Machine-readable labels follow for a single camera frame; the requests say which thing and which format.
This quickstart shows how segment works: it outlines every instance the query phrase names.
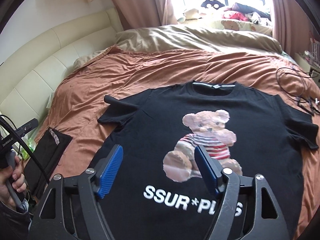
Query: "cream leather headboard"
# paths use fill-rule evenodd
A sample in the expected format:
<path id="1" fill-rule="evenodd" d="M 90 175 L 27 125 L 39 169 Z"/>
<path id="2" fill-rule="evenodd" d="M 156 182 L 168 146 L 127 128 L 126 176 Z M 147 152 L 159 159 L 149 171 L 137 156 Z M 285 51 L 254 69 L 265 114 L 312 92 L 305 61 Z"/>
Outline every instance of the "cream leather headboard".
<path id="1" fill-rule="evenodd" d="M 60 24 L 40 34 L 0 66 L 0 111 L 17 127 L 47 114 L 50 94 L 74 61 L 115 44 L 123 31 L 115 8 Z"/>

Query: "person's arm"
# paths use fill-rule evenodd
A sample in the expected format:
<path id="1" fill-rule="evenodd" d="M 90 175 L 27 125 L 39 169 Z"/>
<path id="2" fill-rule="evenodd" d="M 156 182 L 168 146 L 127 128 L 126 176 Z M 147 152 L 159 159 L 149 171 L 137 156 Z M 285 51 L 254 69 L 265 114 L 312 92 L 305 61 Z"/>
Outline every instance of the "person's arm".
<path id="1" fill-rule="evenodd" d="M 14 171 L 9 166 L 6 169 L 0 169 L 0 239 L 25 240 L 28 236 L 28 226 L 30 216 L 27 210 L 18 210 L 11 198 L 6 180 L 12 176 L 15 180 L 12 187 L 17 192 L 24 192 L 26 184 L 22 174 L 20 159 L 16 156 L 16 168 Z"/>

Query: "silver bolt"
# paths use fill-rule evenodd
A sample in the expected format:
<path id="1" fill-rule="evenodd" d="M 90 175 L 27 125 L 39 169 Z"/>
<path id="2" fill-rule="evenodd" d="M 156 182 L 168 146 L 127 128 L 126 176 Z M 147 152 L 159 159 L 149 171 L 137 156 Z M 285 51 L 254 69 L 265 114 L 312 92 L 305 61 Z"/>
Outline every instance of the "silver bolt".
<path id="1" fill-rule="evenodd" d="M 230 174 L 232 173 L 232 169 L 230 169 L 230 168 L 224 168 L 224 169 L 223 169 L 223 173 L 230 175 Z"/>
<path id="2" fill-rule="evenodd" d="M 92 173 L 94 173 L 94 168 L 88 168 L 88 169 L 86 169 L 86 170 L 85 170 L 85 173 L 86 173 L 86 174 L 92 174 Z"/>
<path id="3" fill-rule="evenodd" d="M 56 175 L 53 176 L 54 180 L 59 180 L 61 178 L 62 178 L 61 174 L 56 174 Z"/>
<path id="4" fill-rule="evenodd" d="M 261 175 L 261 174 L 257 174 L 257 175 L 256 175 L 256 178 L 257 178 L 258 180 L 262 180 L 262 179 L 264 179 L 264 176 Z"/>

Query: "dark sleeve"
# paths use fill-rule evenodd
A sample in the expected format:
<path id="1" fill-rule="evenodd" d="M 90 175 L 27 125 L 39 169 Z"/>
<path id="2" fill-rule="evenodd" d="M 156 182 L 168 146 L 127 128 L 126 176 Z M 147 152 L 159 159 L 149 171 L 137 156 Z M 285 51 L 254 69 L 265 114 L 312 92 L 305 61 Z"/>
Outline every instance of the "dark sleeve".
<path id="1" fill-rule="evenodd" d="M 110 104 L 110 106 L 98 119 L 98 122 L 116 123 L 120 127 L 124 126 L 124 124 L 145 104 L 151 92 L 152 89 L 148 89 L 120 100 L 108 95 L 105 96 L 104 101 L 107 104 Z"/>
<path id="2" fill-rule="evenodd" d="M 311 150 L 318 149 L 316 136 L 319 127 L 312 123 L 311 115 L 287 105 L 279 95 L 273 96 L 273 100 L 291 136 Z"/>
<path id="3" fill-rule="evenodd" d="M 30 216 L 18 213 L 0 201 L 0 239 L 25 240 L 28 236 Z"/>

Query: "striped shirt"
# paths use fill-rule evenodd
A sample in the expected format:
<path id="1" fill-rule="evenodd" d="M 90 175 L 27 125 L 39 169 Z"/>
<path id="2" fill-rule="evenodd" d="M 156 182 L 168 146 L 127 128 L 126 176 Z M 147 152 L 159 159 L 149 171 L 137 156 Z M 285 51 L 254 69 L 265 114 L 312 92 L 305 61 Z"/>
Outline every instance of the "striped shirt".
<path id="1" fill-rule="evenodd" d="M 188 142 L 194 148 L 203 145 L 210 157 L 221 160 L 230 158 L 229 147 L 220 142 L 216 137 L 205 137 L 194 133 L 189 133 L 179 141 Z"/>

